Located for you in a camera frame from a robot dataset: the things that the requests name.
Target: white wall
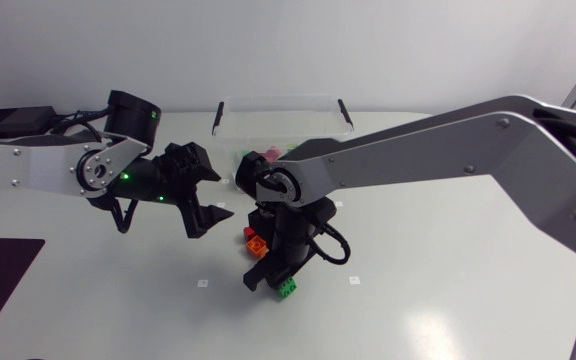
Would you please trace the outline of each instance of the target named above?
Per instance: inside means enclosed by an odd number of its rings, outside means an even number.
[[[561,103],[576,1],[0,0],[0,107],[164,110],[324,92],[350,110],[436,113],[510,94]]]

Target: orange block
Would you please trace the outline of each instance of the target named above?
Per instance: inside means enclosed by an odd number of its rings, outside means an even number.
[[[268,247],[266,247],[266,242],[264,239],[255,235],[252,239],[248,240],[246,243],[246,248],[248,252],[253,254],[257,259],[261,259],[266,256],[268,252]]]

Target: clear plastic container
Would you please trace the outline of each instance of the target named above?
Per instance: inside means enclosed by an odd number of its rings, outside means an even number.
[[[234,177],[250,151],[274,161],[308,139],[346,140],[353,130],[343,101],[332,95],[251,96],[224,99],[212,135]]]

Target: robotic arm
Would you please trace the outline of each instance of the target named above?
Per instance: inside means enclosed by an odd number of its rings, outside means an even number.
[[[346,142],[310,140],[273,163],[248,154],[236,182],[257,202],[249,223],[269,251],[244,283],[282,289],[315,254],[348,260],[348,243],[327,224],[334,190],[473,175],[491,175],[535,226],[576,252],[576,111],[512,96]],[[343,258],[317,246],[322,233]]]
[[[0,132],[0,189],[30,188],[85,197],[93,206],[111,212],[122,233],[128,231],[139,201],[177,206],[190,238],[202,236],[232,215],[212,205],[199,205],[196,184],[220,179],[202,147],[170,144],[163,155],[143,158],[154,142],[159,108],[119,91],[111,92],[108,105],[99,113],[57,123],[52,134],[43,134],[46,129],[38,126],[40,130],[30,136],[7,141],[7,137],[27,134],[24,126],[39,118],[26,117],[20,124],[19,116],[0,113],[0,128],[8,130]],[[106,115],[104,132],[87,124]],[[74,125],[88,130],[64,136]],[[125,214],[117,198],[131,200]]]

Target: tabletop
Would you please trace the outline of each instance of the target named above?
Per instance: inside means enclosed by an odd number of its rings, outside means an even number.
[[[424,115],[351,117],[362,135]],[[231,179],[213,119],[163,114],[152,154],[194,141]],[[254,201],[233,181],[202,182],[198,197],[235,215],[188,239],[172,206],[140,204],[120,234],[84,199],[0,191],[0,237],[46,240],[0,313],[0,359],[570,357],[576,254],[489,176],[333,192],[350,261],[313,258],[283,300],[242,283]]]

